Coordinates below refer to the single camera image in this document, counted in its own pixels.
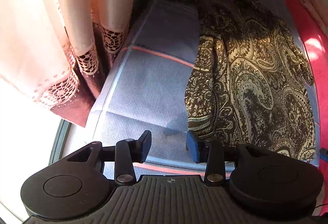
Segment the brown paisley blouse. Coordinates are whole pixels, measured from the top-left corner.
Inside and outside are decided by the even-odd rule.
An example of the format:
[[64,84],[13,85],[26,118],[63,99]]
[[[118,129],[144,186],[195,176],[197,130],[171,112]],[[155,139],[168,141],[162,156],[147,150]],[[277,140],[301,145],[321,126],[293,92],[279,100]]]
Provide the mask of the brown paisley blouse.
[[258,0],[164,0],[194,6],[200,35],[184,102],[188,130],[225,146],[249,143],[315,157],[309,62],[286,23]]

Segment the blue plaid bed sheet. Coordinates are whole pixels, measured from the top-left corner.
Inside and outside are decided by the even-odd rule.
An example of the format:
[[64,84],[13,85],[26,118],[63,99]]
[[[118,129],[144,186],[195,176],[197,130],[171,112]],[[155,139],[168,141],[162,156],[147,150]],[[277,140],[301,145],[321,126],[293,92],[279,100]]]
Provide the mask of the blue plaid bed sheet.
[[[294,44],[306,57],[295,24],[283,0],[258,0],[283,19]],[[194,6],[152,0],[132,28],[87,121],[88,138],[114,145],[152,133],[147,162],[136,174],[199,173],[186,146],[188,115],[185,90],[194,68],[200,35]],[[315,157],[319,163],[319,117],[314,83],[306,86],[315,122]]]

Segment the red cloth covered furniture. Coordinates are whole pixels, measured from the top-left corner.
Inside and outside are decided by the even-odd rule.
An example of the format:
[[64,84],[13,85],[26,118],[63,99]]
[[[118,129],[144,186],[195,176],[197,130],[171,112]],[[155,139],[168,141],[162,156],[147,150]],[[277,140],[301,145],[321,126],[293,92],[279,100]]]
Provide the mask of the red cloth covered furniture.
[[327,36],[299,0],[285,0],[305,45],[314,74],[319,104],[319,149],[327,149]]

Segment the pink lace curtain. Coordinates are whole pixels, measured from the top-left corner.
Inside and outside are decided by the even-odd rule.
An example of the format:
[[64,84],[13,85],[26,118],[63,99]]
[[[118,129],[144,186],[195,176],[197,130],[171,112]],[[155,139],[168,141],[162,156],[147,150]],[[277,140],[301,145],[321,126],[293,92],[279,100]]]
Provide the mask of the pink lace curtain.
[[121,50],[134,0],[1,0],[1,78],[85,126]]

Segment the folded pink cloth stack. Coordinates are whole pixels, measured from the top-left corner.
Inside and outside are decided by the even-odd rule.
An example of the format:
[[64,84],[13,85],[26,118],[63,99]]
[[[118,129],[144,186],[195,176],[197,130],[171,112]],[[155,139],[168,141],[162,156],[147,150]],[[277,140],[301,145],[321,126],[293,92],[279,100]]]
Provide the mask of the folded pink cloth stack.
[[306,8],[318,27],[327,36],[327,6],[322,0],[299,0]]

